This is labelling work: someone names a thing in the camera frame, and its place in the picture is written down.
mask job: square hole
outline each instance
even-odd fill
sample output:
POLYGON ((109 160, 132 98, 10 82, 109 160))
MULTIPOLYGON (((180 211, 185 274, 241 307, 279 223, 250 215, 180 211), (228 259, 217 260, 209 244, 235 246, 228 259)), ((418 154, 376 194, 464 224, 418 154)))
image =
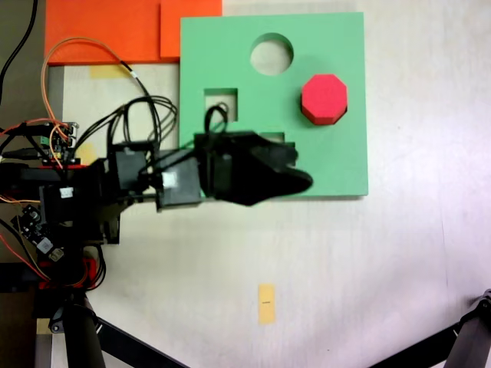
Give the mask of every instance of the square hole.
MULTIPOLYGON (((223 103, 228 107, 229 122, 237 121, 239 119, 238 95, 239 90, 237 88, 206 88, 205 113, 211 106, 223 103)), ((221 119, 222 117, 218 113, 213 114, 212 124, 219 123, 221 119)))

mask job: black tripod leg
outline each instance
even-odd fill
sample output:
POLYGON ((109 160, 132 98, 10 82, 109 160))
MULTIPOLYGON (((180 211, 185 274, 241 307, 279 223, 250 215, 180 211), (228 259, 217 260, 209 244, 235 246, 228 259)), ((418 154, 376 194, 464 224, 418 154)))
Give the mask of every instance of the black tripod leg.
POLYGON ((105 320, 99 324, 102 350, 133 368, 189 368, 105 320))
POLYGON ((431 368, 443 362, 456 339, 459 324, 434 334, 406 350, 379 362, 371 368, 431 368))
POLYGON ((106 368, 94 319, 85 308, 67 307, 63 328, 70 368, 106 368))
POLYGON ((490 348, 491 330, 477 314, 460 329, 445 368, 484 368, 490 348))

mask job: green shape sorter board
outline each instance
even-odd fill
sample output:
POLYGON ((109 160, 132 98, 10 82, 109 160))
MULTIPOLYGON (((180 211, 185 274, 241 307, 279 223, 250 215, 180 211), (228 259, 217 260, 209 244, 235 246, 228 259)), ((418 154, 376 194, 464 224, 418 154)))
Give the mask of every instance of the green shape sorter board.
POLYGON ((237 89, 229 131, 284 133, 295 142, 296 167, 314 179, 301 196, 368 194, 362 13, 184 18, 180 68, 181 144, 203 131, 207 90, 237 89), (290 67, 275 76, 250 61, 270 34, 293 50, 290 67), (314 126, 302 114, 302 87, 314 74, 336 74, 348 86, 348 112, 334 126, 314 126))

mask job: wire bundle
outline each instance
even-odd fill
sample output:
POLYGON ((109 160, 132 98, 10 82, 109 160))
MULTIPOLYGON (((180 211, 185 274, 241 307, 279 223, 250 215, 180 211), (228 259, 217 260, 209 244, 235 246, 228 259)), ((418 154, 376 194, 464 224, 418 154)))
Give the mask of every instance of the wire bundle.
POLYGON ((147 103, 150 106, 152 106, 151 111, 153 116, 155 117, 158 117, 156 106, 161 106, 168 109, 167 115, 162 120, 158 120, 153 125, 153 131, 148 136, 148 140, 150 142, 153 142, 154 147, 158 149, 160 144, 172 133, 173 129, 176 127, 178 110, 177 107, 172 103, 172 101, 170 101, 166 97, 144 96, 131 100, 130 102, 124 104, 121 107, 118 107, 112 113, 106 115, 105 117, 99 119, 94 124, 92 124, 79 137, 77 143, 75 144, 72 154, 74 155, 77 149, 80 148, 82 144, 84 144, 97 131, 105 127, 107 127, 107 151, 109 152, 110 148, 114 144, 114 135, 121 121, 123 124, 124 141, 126 143, 131 143, 132 140, 130 135, 129 112, 130 112, 130 108, 134 104, 138 104, 138 103, 147 103))
MULTIPOLYGON (((229 112, 229 107, 226 105, 226 103, 223 103, 223 102, 220 102, 217 105, 211 106, 206 111, 204 130, 205 130, 205 134, 208 136, 208 142, 209 142, 209 146, 206 147, 207 150, 212 150, 213 144, 216 141, 216 138, 219 138, 220 136, 222 136, 226 132, 227 127, 229 125, 228 112, 229 112), (213 128, 211 128, 211 122, 212 122, 213 114, 215 112, 218 112, 222 116, 222 121, 220 121, 213 128), (215 133, 221 126, 223 126, 223 128, 218 133, 215 133)), ((170 164, 168 164, 162 168, 156 167, 157 163, 160 163, 162 161, 169 159, 172 156, 175 156, 180 150, 184 150, 186 148, 191 147, 193 145, 193 143, 194 143, 194 140, 190 140, 189 142, 184 143, 178 149, 173 149, 170 153, 167 153, 166 155, 160 157, 159 159, 146 164, 145 167, 143 167, 140 170, 140 175, 142 175, 142 176, 159 175, 159 174, 163 173, 164 171, 170 169, 171 167, 173 167, 175 165, 179 165, 180 163, 190 159, 191 157, 194 157, 196 155, 195 149, 193 149, 191 152, 187 153, 186 155, 180 157, 176 161, 173 161, 172 163, 170 163, 170 164), (152 173, 151 174, 147 173, 146 171, 152 166, 153 166, 152 173)))
MULTIPOLYGON (((5 134, 7 134, 8 132, 12 131, 12 130, 16 130, 16 129, 21 129, 22 127, 25 127, 27 125, 33 125, 33 124, 36 124, 36 123, 42 123, 42 122, 49 122, 49 123, 53 123, 53 120, 52 119, 48 119, 48 118, 40 118, 40 119, 33 119, 33 120, 26 120, 24 123, 20 123, 20 124, 17 124, 17 125, 14 125, 14 126, 10 126, 9 128, 3 130, 2 132, 0 132, 0 136, 3 136, 5 134)), ((68 125, 66 123, 62 123, 61 121, 59 120, 55 120, 54 121, 55 124, 57 124, 58 126, 63 126, 63 127, 68 127, 68 125)), ((68 137, 62 132, 63 134, 63 137, 64 139, 68 139, 68 137)), ((28 142, 31 144, 31 146, 40 154, 40 156, 42 157, 42 159, 46 160, 46 161, 50 161, 48 155, 44 152, 44 150, 41 149, 41 147, 34 141, 34 138, 30 135, 30 134, 27 134, 26 132, 23 132, 22 134, 27 140, 28 142)), ((5 149, 5 147, 16 137, 16 135, 12 134, 12 135, 9 135, 8 138, 0 145, 0 155, 2 154, 3 150, 5 149)), ((53 157, 55 157, 55 154, 54 154, 54 149, 53 149, 53 145, 51 143, 51 139, 50 139, 50 150, 51 150, 51 153, 53 155, 53 157)))

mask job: red wire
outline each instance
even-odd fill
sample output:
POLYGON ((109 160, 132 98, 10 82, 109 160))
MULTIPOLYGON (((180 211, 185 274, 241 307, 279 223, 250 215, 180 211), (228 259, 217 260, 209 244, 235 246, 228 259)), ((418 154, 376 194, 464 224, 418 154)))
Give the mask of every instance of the red wire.
POLYGON ((27 262, 22 256, 18 255, 12 248, 10 248, 10 245, 8 245, 7 241, 5 240, 5 238, 3 237, 2 234, 0 234, 0 240, 2 240, 3 244, 5 244, 5 247, 8 248, 8 250, 13 254, 15 255, 18 259, 20 259, 21 261, 23 261, 27 266, 29 266, 29 268, 31 270, 33 270, 37 276, 39 276, 40 278, 42 278, 43 280, 45 281, 49 281, 47 278, 45 278, 42 274, 40 274, 38 272, 38 270, 36 270, 34 267, 31 266, 31 264, 29 262, 27 262))

